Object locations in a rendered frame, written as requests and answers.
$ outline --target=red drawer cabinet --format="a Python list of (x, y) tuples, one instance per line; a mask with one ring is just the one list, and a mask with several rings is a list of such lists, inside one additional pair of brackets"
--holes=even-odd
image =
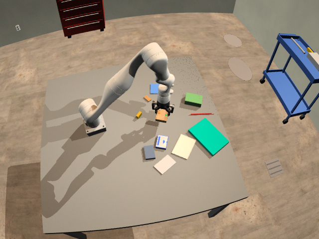
[(56, 0), (64, 36), (100, 30), (104, 31), (103, 0)]

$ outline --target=teal book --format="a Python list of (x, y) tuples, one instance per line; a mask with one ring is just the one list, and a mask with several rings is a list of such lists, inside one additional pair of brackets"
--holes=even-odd
[(213, 156), (229, 142), (206, 118), (195, 124), (188, 131)]

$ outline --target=cart shelf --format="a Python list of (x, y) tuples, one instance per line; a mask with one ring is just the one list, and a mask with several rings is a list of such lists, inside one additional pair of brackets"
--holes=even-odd
[[(283, 120), (283, 123), (287, 123), (290, 117), (298, 115), (301, 115), (300, 119), (302, 120), (303, 118), (305, 118), (305, 115), (311, 111), (310, 108), (319, 97), (318, 94), (313, 102), (310, 104), (310, 106), (308, 106), (307, 102), (304, 99), (305, 94), (309, 90), (310, 86), (312, 84), (319, 83), (319, 71), (307, 58), (307, 48), (309, 47), (309, 45), (300, 36), (297, 36), (295, 34), (279, 33), (277, 40), (278, 42), (275, 47), (274, 53), (269, 61), (267, 69), (263, 71), (264, 76), (260, 80), (260, 83), (263, 84), (265, 82), (265, 78), (267, 78), (269, 84), (282, 103), (284, 109), (288, 114), (287, 118)], [(283, 69), (269, 70), (279, 44), (282, 44), (285, 50), (287, 50), (287, 52), (289, 53), (289, 58)], [(298, 66), (302, 69), (302, 71), (310, 81), (303, 94), (299, 92), (298, 88), (289, 77), (288, 73), (285, 71), (291, 58), (294, 59), (294, 61), (298, 64)]]

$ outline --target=wooden floor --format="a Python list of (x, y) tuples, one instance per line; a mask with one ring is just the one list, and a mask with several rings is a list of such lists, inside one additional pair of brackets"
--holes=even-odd
[[(226, 34), (236, 35), (243, 45), (229, 45), (223, 39)], [(192, 56), (224, 124), (249, 197), (214, 218), (205, 212), (134, 227), (135, 239), (319, 238), (319, 134), (308, 116), (282, 124), (287, 114), (280, 101), (267, 81), (259, 82), (270, 57), (230, 13), (115, 19), (106, 21), (103, 32), (68, 39), (57, 31), (1, 47), (0, 238), (5, 232), (8, 167), (40, 162), (47, 81), (126, 64), (151, 42), (168, 58)], [(250, 81), (230, 71), (231, 57), (247, 63), (253, 73)], [(270, 178), (265, 161), (276, 157), (284, 174)]]

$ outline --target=green box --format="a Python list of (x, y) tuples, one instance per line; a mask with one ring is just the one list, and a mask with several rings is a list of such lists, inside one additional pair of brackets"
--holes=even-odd
[(186, 93), (185, 104), (190, 106), (201, 107), (201, 103), (203, 101), (203, 96)]
[(195, 124), (188, 131), (213, 156), (229, 142), (206, 118)]

